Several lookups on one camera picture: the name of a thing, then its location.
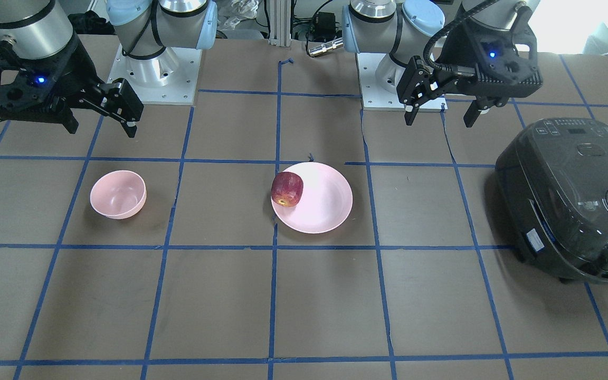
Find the mounting plate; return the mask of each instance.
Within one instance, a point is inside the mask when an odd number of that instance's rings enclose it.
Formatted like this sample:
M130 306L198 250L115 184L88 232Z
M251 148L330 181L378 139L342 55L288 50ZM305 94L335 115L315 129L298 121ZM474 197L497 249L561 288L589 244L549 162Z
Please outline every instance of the mounting plate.
M398 95L389 93L379 86L374 75L379 62L386 54L384 53L358 53L358 78L360 79L360 91L363 94L364 110L381 111L405 111L405 106L398 100ZM442 105L447 109L444 97L427 101L420 106L419 112L440 112Z
M143 104L174 104L181 106L193 106L196 97L196 84L198 82L198 70L201 67L201 50L185 49L180 47L172 49L179 58L180 70L177 70L168 78L168 84L162 87L143 87L132 80L128 82L140 97ZM114 63L109 72L109 80L130 77L126 69L126 60L121 55L121 45L116 51Z

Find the apple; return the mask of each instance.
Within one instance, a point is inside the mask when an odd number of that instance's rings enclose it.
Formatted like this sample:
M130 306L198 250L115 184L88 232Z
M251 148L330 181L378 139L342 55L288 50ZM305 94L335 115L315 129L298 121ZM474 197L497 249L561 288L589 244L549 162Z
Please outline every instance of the apple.
M284 207L294 207L302 198L304 182L301 176L290 172L275 175L271 185L271 199Z

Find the pink plate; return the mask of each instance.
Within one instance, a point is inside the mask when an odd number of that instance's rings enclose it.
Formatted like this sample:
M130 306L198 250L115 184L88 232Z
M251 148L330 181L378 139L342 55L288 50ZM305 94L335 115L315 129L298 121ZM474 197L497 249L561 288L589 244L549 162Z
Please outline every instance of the pink plate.
M340 172L319 162L301 162L284 171L301 176L304 190L295 207L271 201L282 222L299 232L323 233L345 221L353 205L353 194Z

